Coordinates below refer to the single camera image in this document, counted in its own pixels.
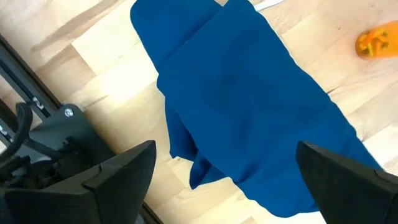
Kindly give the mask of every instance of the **hardwood floor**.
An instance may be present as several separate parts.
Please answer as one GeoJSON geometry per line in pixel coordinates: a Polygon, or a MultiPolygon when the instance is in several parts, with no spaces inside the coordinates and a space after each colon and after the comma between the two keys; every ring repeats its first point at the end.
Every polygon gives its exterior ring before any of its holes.
{"type": "MultiPolygon", "coordinates": [[[[229,179],[190,190],[191,163],[169,156],[157,72],[129,20],[134,1],[0,0],[0,33],[56,97],[85,110],[116,152],[146,139],[157,141],[146,202],[165,223],[322,223],[317,213],[273,217],[229,179]]],[[[285,0],[261,12],[296,62],[330,93],[370,152],[394,174],[398,58],[360,59],[354,42],[363,30],[398,19],[397,9],[396,0],[285,0]]],[[[11,108],[21,100],[1,79],[0,98],[11,108]]]]}

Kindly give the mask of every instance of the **orange toy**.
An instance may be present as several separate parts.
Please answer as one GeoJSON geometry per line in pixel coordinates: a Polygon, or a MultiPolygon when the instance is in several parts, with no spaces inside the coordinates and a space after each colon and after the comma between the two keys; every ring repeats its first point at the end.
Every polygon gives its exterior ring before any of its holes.
{"type": "Polygon", "coordinates": [[[356,53],[366,59],[398,57],[398,21],[363,32],[355,48],[356,53]]]}

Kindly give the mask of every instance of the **blue cloth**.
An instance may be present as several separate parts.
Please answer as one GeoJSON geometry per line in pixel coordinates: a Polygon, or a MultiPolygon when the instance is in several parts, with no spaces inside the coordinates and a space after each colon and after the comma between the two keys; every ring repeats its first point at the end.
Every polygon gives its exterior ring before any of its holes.
{"type": "Polygon", "coordinates": [[[193,189],[228,176],[290,217],[318,210],[295,161],[299,140],[380,169],[246,0],[138,0],[131,19],[159,72],[170,154],[193,161],[193,189]]]}

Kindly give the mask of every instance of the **white object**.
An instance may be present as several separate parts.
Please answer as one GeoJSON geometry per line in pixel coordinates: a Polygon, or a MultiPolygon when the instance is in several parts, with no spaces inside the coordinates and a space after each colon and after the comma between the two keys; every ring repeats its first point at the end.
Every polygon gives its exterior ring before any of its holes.
{"type": "Polygon", "coordinates": [[[254,9],[259,12],[263,9],[266,9],[271,6],[275,6],[278,3],[281,3],[283,0],[263,0],[262,2],[255,4],[254,9]]]}

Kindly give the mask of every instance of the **bolt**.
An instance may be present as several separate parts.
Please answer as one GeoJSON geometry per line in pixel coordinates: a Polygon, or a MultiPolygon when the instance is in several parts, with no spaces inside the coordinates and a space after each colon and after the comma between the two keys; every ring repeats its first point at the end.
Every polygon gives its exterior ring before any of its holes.
{"type": "Polygon", "coordinates": [[[33,97],[32,100],[40,110],[44,109],[43,104],[36,97],[33,97]]]}
{"type": "Polygon", "coordinates": [[[70,108],[65,109],[65,116],[70,118],[73,116],[73,110],[70,108]]]}

